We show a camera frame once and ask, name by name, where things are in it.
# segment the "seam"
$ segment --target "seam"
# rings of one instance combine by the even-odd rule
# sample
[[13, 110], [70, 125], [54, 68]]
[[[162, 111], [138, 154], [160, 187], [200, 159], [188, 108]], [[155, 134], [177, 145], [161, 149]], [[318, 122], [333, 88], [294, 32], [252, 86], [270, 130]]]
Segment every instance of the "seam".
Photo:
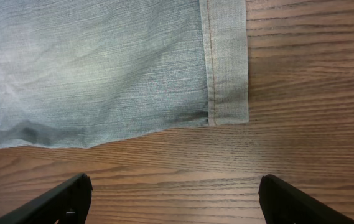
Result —
[[210, 24], [210, 6], [207, 0], [207, 18], [208, 18], [208, 30], [210, 31], [209, 35], [210, 35], [210, 51], [211, 51], [211, 56], [212, 56], [212, 77], [213, 77], [213, 98], [214, 98], [214, 125], [217, 125], [216, 122], [216, 115], [217, 115], [217, 104], [215, 101], [215, 77], [214, 77], [214, 59], [213, 59], [213, 39], [212, 39], [212, 27]]

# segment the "folded cuff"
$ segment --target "folded cuff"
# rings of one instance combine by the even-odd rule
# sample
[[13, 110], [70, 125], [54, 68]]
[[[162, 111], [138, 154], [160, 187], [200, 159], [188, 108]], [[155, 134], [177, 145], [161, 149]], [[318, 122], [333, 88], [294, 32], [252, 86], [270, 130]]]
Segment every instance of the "folded cuff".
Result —
[[200, 0], [208, 85], [208, 123], [246, 123], [248, 54], [244, 0]]

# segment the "black object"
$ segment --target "black object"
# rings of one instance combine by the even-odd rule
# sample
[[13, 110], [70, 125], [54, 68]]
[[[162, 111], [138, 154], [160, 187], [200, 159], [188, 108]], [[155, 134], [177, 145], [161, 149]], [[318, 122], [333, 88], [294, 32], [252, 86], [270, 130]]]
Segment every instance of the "black object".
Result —
[[90, 178], [78, 174], [1, 217], [0, 224], [84, 224], [91, 192]]
[[354, 224], [351, 218], [274, 175], [261, 179], [258, 194], [267, 224]]
[[[90, 178], [78, 174], [1, 217], [0, 224], [84, 224], [91, 192]], [[267, 224], [354, 224], [274, 175], [261, 179], [258, 194]]]

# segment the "wooden table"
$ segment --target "wooden table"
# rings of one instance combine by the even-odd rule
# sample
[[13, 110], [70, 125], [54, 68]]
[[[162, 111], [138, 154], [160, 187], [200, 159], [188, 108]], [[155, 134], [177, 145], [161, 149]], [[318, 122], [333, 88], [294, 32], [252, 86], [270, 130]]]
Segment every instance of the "wooden table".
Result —
[[247, 0], [250, 123], [0, 150], [0, 216], [79, 172], [87, 223], [264, 223], [275, 174], [354, 218], [354, 0]]

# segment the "light blue jeans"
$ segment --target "light blue jeans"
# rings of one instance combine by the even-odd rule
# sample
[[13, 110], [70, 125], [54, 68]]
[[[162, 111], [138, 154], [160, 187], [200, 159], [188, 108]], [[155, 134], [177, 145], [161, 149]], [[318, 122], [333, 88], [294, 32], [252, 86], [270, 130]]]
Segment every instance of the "light blue jeans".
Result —
[[248, 121], [243, 0], [0, 0], [0, 148]]

